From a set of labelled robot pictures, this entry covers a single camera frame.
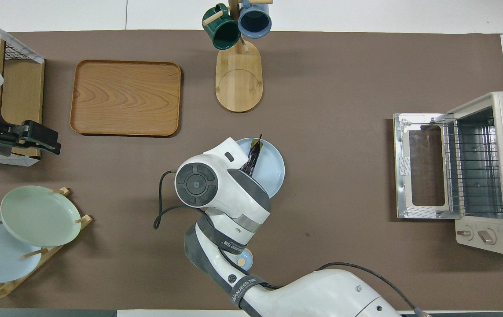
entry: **black cable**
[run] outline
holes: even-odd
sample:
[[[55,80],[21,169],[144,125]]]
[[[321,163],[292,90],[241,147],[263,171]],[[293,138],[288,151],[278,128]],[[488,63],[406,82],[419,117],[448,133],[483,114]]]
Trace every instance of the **black cable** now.
[[[159,179],[159,213],[158,213],[157,217],[155,218],[155,221],[153,222],[154,229],[158,229],[159,224],[161,223],[161,217],[163,217],[163,215],[165,213],[167,213],[168,211],[172,211],[173,209],[183,208],[183,207],[184,208],[191,208],[191,209],[194,209],[194,210],[200,212],[201,214],[205,214],[205,212],[202,209],[187,206],[187,205],[177,205],[177,206],[169,207],[165,210],[162,210],[163,201],[161,199],[161,196],[162,196],[161,191],[162,191],[162,187],[163,187],[163,178],[165,178],[165,175],[171,174],[171,173],[177,173],[177,171],[176,170],[168,170],[167,172],[163,173],[163,175],[161,175],[161,178]]]
[[[177,208],[191,208],[191,209],[194,209],[194,210],[200,212],[201,214],[205,214],[205,211],[203,211],[202,209],[187,206],[187,205],[177,205],[177,206],[169,207],[169,208],[165,209],[164,211],[161,211],[159,213],[159,215],[157,215],[157,217],[155,217],[155,221],[153,222],[153,228],[158,229],[159,224],[161,223],[161,217],[163,217],[163,215],[165,215],[165,213],[167,213],[168,211],[172,211],[173,209],[177,209]]]
[[[159,179],[159,213],[161,213],[161,208],[162,208],[161,188],[163,186],[163,178],[165,178],[165,175],[171,174],[171,173],[177,173],[177,171],[175,171],[175,170],[168,170],[167,172],[163,173],[163,175],[161,175],[161,178]]]
[[[280,286],[275,286],[275,285],[271,285],[269,283],[265,283],[265,284],[262,284],[264,287],[267,287],[267,288],[270,288],[270,289],[279,289],[281,288]]]
[[[370,269],[366,269],[365,267],[362,267],[360,265],[351,264],[351,263],[344,263],[344,262],[332,262],[332,263],[328,263],[326,265],[322,265],[319,269],[316,269],[316,271],[320,271],[321,269],[325,269],[327,267],[334,266],[334,265],[344,265],[344,266],[354,267],[356,269],[361,269],[361,270],[363,270],[363,271],[365,271],[367,273],[370,273],[370,274],[378,277],[384,283],[387,283],[390,287],[392,287],[392,289],[394,289],[396,291],[396,293],[398,293],[400,295],[400,297],[402,297],[402,299],[404,299],[404,301],[410,306],[410,308],[416,309],[415,305],[412,304],[412,302],[410,302],[410,300],[408,299],[408,297],[406,297],[406,295],[404,295],[404,293],[402,293],[402,291],[400,291],[398,289],[398,287],[396,287],[392,282],[390,282],[387,279],[385,279],[384,277],[382,277],[382,275],[380,275],[380,274],[378,274],[376,272],[370,271]]]

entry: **sticker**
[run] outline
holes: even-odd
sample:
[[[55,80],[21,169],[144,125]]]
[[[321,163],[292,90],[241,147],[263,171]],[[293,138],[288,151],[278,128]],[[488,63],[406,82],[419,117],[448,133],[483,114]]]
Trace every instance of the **sticker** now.
[[[410,125],[412,125],[412,122],[410,122],[410,121],[408,121],[406,119],[402,119],[398,123],[398,126],[396,127],[396,130],[401,131],[403,133],[408,133],[408,127]]]
[[[410,157],[401,157],[398,159],[398,170],[400,170],[400,175],[402,176],[412,174]]]
[[[433,206],[411,206],[406,208],[404,218],[437,218],[437,212]]]

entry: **wooden mug stand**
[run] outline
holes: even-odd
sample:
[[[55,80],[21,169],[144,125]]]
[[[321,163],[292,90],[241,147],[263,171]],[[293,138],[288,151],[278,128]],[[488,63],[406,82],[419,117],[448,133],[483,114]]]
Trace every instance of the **wooden mug stand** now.
[[[229,0],[230,16],[235,21],[239,18],[240,2]],[[250,0],[250,4],[272,3],[273,0]],[[261,55],[253,44],[241,37],[231,48],[218,52],[216,95],[221,105],[233,112],[253,109],[263,96]]]
[[[52,192],[56,193],[61,193],[64,196],[67,196],[70,193],[70,190],[67,189],[66,187],[62,187],[61,189],[58,190],[52,190]],[[76,223],[81,223],[81,229],[83,230],[87,225],[89,225],[93,221],[93,218],[91,218],[90,215],[84,215],[81,217],[81,219],[77,219],[75,222]],[[34,251],[32,253],[28,253],[23,255],[23,258],[30,257],[35,254],[41,253],[42,255],[40,256],[40,262],[36,266],[36,268],[30,272],[30,274],[26,275],[25,277],[21,277],[20,279],[14,280],[14,281],[9,281],[6,283],[0,283],[0,299],[5,297],[6,295],[9,295],[16,287],[18,287],[22,282],[24,282],[32,273],[34,273],[39,267],[41,267],[46,261],[50,259],[54,254],[56,254],[57,251],[59,251],[63,245],[60,245],[58,247],[43,247],[42,249],[38,251]]]

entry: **black band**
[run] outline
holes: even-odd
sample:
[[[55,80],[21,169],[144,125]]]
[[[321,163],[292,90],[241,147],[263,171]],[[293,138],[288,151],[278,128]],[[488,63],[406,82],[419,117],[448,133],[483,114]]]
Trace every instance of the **black band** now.
[[[202,233],[217,247],[231,254],[242,254],[246,245],[234,241],[232,238],[218,231],[208,216],[202,216],[197,221]]]
[[[239,307],[239,301],[242,300],[243,295],[245,295],[246,291],[248,291],[250,288],[254,287],[255,285],[258,284],[263,284],[266,283],[261,279],[261,277],[258,277],[256,275],[245,275],[243,278],[239,279],[234,285],[234,287],[231,288],[230,291],[230,300],[234,305],[236,305],[238,308]]]

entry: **wooden shelf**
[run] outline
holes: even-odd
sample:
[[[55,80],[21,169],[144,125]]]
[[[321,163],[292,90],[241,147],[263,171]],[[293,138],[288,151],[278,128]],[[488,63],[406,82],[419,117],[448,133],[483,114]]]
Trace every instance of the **wooden shelf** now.
[[[83,230],[91,223],[91,221],[93,221],[90,215],[84,215],[81,219],[84,219],[84,221],[81,222],[81,230]],[[57,251],[60,251],[62,247],[63,245],[60,245],[59,247],[48,247],[48,252],[42,253],[40,262],[30,274],[26,275],[25,277],[21,277],[20,279],[0,284],[0,299],[14,291],[14,289],[16,289],[26,279],[28,279],[28,277],[32,275],[39,267],[46,263],[46,261],[48,261],[50,257],[56,254]]]
[[[44,64],[33,60],[4,61],[1,114],[5,121],[20,125],[24,120],[42,123]],[[38,149],[13,148],[12,152],[40,157]]]

